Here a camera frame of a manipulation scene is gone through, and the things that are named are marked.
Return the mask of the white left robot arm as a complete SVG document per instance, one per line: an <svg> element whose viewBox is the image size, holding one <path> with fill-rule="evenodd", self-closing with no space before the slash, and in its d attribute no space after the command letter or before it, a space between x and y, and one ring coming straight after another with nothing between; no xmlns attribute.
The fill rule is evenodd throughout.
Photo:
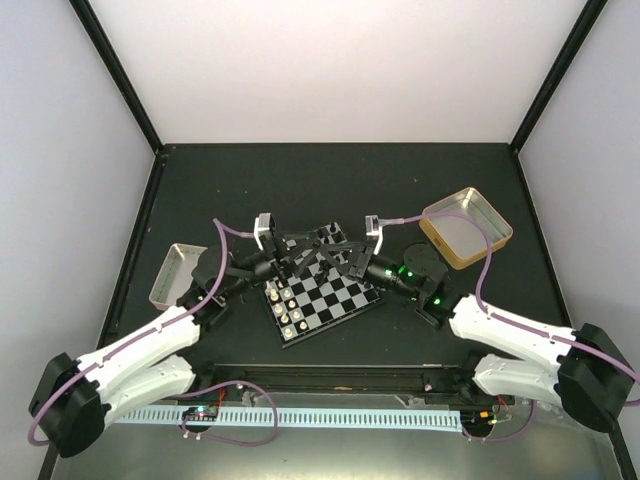
<svg viewBox="0 0 640 480"><path fill-rule="evenodd" d="M257 251L235 261L227 242L230 229L216 228L219 244L199 256L190 288L166 311L101 349L76 359L61 353L48 361L28 407L31 445L70 458L133 410L185 394L202 399L213 391L213 372L191 364L182 350L212 330L229 300L293 274L296 258L318 240L315 233L280 236L271 227L258 227L250 235Z"/></svg>

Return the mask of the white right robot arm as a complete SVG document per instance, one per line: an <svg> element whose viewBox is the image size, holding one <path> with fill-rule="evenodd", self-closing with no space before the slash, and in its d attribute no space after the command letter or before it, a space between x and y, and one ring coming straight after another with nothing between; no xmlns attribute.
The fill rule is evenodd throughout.
<svg viewBox="0 0 640 480"><path fill-rule="evenodd" d="M319 248L342 275L407 298L434 327L448 325L456 337L500 352L457 374L461 400L523 397L558 406L591 430L616 428L639 376L602 328L557 327L462 294L447 284L447 266L425 243L407 247L400 262L359 242L320 242Z"/></svg>

